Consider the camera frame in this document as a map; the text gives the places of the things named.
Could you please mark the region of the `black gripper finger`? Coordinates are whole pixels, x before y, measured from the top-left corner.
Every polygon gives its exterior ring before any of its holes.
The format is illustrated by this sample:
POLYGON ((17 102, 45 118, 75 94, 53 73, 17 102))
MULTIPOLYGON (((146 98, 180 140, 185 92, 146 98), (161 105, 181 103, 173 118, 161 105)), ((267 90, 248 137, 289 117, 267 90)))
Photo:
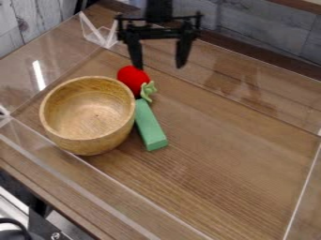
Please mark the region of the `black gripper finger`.
POLYGON ((176 46, 176 66, 182 68, 189 60, 192 52, 192 44, 196 40, 196 33, 193 29, 188 29, 182 32, 176 46))
POLYGON ((128 33, 126 43, 129 46, 132 63, 138 69, 142 69, 144 56, 142 56, 142 44, 141 44, 140 36, 136 33, 128 33))

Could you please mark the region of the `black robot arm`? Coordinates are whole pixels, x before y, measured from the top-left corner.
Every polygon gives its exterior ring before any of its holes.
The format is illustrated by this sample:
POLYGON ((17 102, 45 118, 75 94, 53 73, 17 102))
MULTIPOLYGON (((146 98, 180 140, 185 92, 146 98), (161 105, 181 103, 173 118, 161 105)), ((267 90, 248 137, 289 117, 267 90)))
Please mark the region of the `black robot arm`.
POLYGON ((192 44, 201 36, 204 14, 197 11, 193 15, 173 15, 173 0, 148 0, 142 17, 118 14, 117 37, 129 47, 133 65, 144 68, 142 40, 177 39, 176 67, 182 68, 189 60, 192 44))

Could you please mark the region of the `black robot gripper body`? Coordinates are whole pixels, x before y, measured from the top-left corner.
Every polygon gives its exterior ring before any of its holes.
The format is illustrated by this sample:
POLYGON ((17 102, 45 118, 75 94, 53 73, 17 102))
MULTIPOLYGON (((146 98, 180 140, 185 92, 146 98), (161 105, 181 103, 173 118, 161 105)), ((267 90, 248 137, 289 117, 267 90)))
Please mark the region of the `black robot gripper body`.
POLYGON ((124 41, 173 38, 194 41, 201 35, 202 18, 204 14, 197 11, 194 15, 173 17, 170 22, 178 21, 178 25, 162 26, 161 22, 118 14, 114 18, 118 23, 117 36, 124 41))

